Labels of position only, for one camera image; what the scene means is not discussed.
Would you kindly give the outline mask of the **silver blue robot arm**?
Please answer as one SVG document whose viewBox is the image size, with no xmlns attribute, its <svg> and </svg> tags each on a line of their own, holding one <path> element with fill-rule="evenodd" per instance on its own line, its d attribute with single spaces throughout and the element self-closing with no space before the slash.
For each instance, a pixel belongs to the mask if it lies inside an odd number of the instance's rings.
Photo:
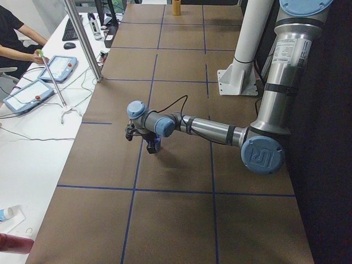
<svg viewBox="0 0 352 264">
<path fill-rule="evenodd" d="M 248 1 L 232 64 L 219 70 L 221 95 L 255 93 L 248 83 L 254 75 L 253 61 L 259 46 L 272 1 Z M 285 152 L 283 139 L 289 135 L 287 114 L 306 67 L 313 40 L 320 36 L 331 1 L 280 1 L 274 31 L 276 40 L 267 82 L 257 119 L 248 127 L 223 124 L 182 112 L 165 114 L 153 111 L 142 101 L 127 106 L 127 140 L 142 137 L 149 153 L 160 150 L 161 139 L 174 131 L 197 135 L 222 145 L 241 149 L 243 164 L 257 174 L 272 174 L 280 169 Z"/>
</svg>

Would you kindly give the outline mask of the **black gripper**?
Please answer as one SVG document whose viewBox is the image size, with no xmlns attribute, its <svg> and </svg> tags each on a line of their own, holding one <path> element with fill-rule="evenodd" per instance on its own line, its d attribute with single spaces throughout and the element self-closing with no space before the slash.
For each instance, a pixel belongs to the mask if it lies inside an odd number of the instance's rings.
<svg viewBox="0 0 352 264">
<path fill-rule="evenodd" d="M 155 148 L 154 148 L 154 139 L 158 137 L 157 134 L 155 133 L 148 133 L 142 136 L 142 138 L 146 141 L 147 146 L 146 149 L 149 154 L 156 154 L 155 153 Z"/>
</svg>

